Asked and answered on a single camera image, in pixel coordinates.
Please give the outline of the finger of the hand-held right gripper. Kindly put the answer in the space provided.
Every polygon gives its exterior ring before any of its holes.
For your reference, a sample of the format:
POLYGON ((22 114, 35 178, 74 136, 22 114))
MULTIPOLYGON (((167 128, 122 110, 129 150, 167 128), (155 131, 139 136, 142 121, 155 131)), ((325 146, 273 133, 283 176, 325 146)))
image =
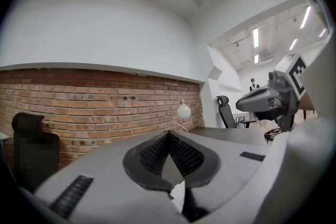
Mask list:
POLYGON ((278 118, 283 116, 282 110, 270 110, 265 112, 255 112, 255 117, 258 120, 269 120, 277 122, 278 118))
POLYGON ((276 87, 263 86, 247 93, 236 102, 242 112, 270 112, 281 110, 281 96, 276 87))

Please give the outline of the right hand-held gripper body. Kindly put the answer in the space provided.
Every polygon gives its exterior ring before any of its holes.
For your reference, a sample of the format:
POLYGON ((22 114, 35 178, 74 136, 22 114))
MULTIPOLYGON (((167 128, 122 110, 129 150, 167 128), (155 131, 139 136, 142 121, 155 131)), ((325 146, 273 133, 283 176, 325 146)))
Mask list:
POLYGON ((306 93, 300 80, 306 68, 306 62, 299 53, 288 54, 268 74, 269 108, 282 132, 292 129, 300 100, 306 93))

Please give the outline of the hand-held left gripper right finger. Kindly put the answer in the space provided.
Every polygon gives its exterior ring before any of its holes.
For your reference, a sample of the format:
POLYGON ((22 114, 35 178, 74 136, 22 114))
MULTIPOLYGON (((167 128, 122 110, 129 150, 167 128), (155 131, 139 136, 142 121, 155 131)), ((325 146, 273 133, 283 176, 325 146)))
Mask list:
POLYGON ((243 152, 267 155, 266 145, 248 145, 192 133, 168 133, 171 155, 185 179, 184 210, 167 210, 167 224, 254 224, 264 189, 252 183, 262 162, 243 152))

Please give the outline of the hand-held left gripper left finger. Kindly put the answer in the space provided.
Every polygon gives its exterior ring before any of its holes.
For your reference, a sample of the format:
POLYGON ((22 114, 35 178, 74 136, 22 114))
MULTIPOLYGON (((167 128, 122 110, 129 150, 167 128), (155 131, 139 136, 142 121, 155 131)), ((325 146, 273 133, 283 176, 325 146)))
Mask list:
POLYGON ((77 176, 84 175, 93 182, 69 218, 73 224, 185 224, 166 192, 141 188, 123 168, 125 153, 155 135, 157 132, 91 150, 44 181, 35 197, 51 205, 77 176))

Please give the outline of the black mesh office chair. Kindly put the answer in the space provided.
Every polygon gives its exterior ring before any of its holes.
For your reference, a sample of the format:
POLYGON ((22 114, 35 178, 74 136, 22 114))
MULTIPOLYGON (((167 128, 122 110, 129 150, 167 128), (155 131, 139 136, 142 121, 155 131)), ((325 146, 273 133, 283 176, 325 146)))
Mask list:
POLYGON ((229 105, 229 98, 224 95, 217 96, 217 104, 219 114, 227 129, 236 129, 237 123, 233 117, 231 107, 229 105))

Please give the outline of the white globe desk lamp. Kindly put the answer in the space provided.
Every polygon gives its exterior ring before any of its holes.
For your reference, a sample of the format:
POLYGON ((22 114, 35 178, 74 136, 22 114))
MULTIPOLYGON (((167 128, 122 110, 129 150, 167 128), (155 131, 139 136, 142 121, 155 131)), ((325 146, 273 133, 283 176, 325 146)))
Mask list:
POLYGON ((172 103, 171 107, 170 107, 170 116, 171 116, 172 121, 173 121, 177 126, 179 126, 181 129, 183 129, 185 132, 188 132, 188 129, 185 128, 184 126, 182 126, 181 124, 179 124, 179 123, 177 122, 177 120, 176 120, 176 119, 174 118, 174 116, 173 116, 173 112, 172 112, 172 111, 173 111, 173 107, 174 107, 176 104, 178 104, 178 107, 177 107, 177 109, 176 109, 176 113, 177 113, 177 117, 178 117, 179 120, 185 120, 185 119, 189 118, 189 117, 191 116, 191 109, 190 109, 189 106, 187 106, 187 105, 185 104, 185 102, 184 102, 183 99, 177 99, 177 100, 175 100, 175 101, 172 103))

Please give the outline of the black office chair white label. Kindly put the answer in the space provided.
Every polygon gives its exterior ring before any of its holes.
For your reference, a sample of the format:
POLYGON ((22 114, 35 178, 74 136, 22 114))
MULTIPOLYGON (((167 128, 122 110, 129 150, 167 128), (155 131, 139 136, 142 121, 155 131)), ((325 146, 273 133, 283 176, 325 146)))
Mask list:
POLYGON ((43 131, 43 119, 43 115, 23 112, 12 119, 14 176, 31 193, 58 170, 60 138, 43 131))

